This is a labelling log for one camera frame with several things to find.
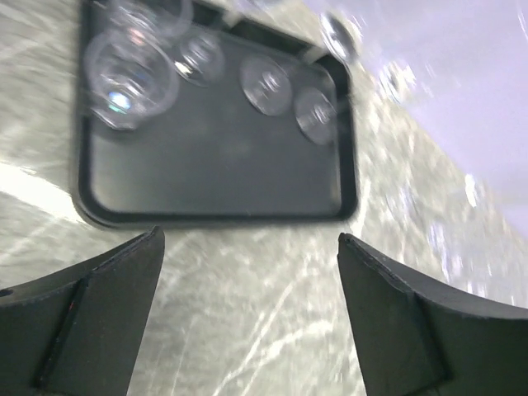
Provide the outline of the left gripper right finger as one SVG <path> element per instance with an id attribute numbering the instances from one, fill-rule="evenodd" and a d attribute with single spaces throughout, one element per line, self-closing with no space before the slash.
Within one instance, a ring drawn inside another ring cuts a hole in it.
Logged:
<path id="1" fill-rule="evenodd" d="M 458 290 L 350 234 L 338 268 L 369 395 L 524 395 L 527 312 Z"/>

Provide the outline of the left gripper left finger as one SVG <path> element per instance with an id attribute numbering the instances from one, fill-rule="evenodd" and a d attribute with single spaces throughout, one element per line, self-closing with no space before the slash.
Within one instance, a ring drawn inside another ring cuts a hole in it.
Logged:
<path id="1" fill-rule="evenodd" d="M 61 271 L 1 291 L 3 395 L 125 395 L 157 288 L 155 227 Z"/>

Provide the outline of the round clear stemless glass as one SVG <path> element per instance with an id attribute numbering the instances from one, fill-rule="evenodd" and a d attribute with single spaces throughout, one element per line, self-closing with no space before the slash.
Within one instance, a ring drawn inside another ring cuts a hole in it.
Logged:
<path id="1" fill-rule="evenodd" d="M 315 87 L 305 88 L 294 101 L 294 113 L 303 135 L 318 145 L 331 144 L 337 130 L 337 111 Z"/>

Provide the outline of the small clear shot glass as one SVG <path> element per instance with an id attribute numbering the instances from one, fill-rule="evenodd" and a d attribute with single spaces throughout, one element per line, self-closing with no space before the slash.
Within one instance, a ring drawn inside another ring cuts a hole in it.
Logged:
<path id="1" fill-rule="evenodd" d="M 139 33 L 105 31 L 83 57 L 92 112 L 114 130 L 134 130 L 176 101 L 180 78 L 172 59 Z"/>

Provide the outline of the clear stemmed wine glass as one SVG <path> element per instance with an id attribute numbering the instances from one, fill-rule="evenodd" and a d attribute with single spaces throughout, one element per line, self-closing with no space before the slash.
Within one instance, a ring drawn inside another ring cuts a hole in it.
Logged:
<path id="1" fill-rule="evenodd" d="M 225 57 L 216 36 L 204 32 L 189 35 L 180 43 L 179 51 L 181 59 L 175 66 L 189 83 L 206 87 L 221 78 Z"/>

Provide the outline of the small clear tumbler glass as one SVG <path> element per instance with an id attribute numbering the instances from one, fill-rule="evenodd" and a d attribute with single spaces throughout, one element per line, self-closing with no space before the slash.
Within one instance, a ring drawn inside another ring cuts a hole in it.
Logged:
<path id="1" fill-rule="evenodd" d="M 137 44 L 171 45 L 190 27 L 192 1 L 109 1 L 109 17 Z"/>

